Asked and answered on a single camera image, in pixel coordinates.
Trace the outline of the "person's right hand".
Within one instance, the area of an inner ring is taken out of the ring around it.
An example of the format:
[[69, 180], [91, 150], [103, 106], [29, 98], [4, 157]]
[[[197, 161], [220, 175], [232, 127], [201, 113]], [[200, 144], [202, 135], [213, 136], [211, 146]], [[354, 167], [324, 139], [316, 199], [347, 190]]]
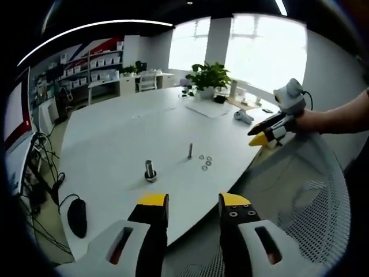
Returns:
[[303, 110], [296, 117], [296, 128], [298, 133], [320, 133], [322, 129], [322, 113], [311, 110]]

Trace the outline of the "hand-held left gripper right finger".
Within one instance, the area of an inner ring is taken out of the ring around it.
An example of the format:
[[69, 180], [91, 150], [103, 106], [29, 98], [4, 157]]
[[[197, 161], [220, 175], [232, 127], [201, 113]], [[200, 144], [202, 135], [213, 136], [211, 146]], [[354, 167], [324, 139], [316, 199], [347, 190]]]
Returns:
[[298, 243], [262, 220], [250, 200], [221, 192], [219, 217], [225, 276], [309, 276], [314, 270]]

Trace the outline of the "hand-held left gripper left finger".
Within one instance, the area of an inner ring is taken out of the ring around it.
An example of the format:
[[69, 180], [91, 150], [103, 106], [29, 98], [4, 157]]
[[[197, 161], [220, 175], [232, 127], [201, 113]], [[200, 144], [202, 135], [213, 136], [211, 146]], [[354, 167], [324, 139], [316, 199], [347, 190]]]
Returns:
[[119, 220], [88, 244], [73, 263], [56, 267], [59, 276], [161, 276], [167, 248], [169, 195], [139, 199], [126, 220]]

